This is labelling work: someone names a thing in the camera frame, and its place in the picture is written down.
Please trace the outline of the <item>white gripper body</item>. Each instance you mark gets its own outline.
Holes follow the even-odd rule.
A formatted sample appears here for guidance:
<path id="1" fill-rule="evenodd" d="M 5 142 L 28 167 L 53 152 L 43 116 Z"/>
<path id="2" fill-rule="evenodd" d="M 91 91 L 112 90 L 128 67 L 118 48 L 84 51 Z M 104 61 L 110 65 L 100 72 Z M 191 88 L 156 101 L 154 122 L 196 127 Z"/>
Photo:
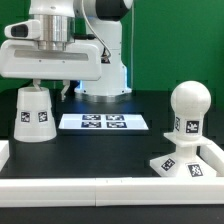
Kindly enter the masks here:
<path id="1" fill-rule="evenodd" d="M 101 77 L 101 50 L 72 43 L 65 51 L 39 50 L 36 41 L 7 40 L 0 47 L 0 74 L 6 78 L 90 80 Z"/>

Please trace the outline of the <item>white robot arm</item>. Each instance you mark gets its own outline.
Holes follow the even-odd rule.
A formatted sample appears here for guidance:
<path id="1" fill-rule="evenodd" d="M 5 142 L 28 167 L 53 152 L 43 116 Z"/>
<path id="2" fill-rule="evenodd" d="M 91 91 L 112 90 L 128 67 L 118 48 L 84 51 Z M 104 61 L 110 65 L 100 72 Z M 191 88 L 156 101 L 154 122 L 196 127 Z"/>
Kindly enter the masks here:
<path id="1" fill-rule="evenodd" d="M 8 25 L 0 76 L 79 83 L 75 95 L 116 102 L 131 93 L 121 60 L 121 19 L 133 0 L 31 0 L 30 19 Z"/>

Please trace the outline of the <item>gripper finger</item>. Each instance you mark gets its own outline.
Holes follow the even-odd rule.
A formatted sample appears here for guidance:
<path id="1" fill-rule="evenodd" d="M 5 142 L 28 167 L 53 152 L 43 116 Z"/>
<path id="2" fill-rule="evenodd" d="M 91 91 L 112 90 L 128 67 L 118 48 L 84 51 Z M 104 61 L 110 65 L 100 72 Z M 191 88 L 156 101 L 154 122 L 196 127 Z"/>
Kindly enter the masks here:
<path id="1" fill-rule="evenodd" d="M 70 87 L 70 80 L 63 80 L 63 89 L 61 91 L 61 100 L 64 101 L 66 98 L 66 92 Z"/>
<path id="2" fill-rule="evenodd" d="M 35 87 L 36 90 L 42 91 L 40 85 L 41 85 L 41 80 L 39 80 L 39 79 L 33 79 L 33 86 Z"/>

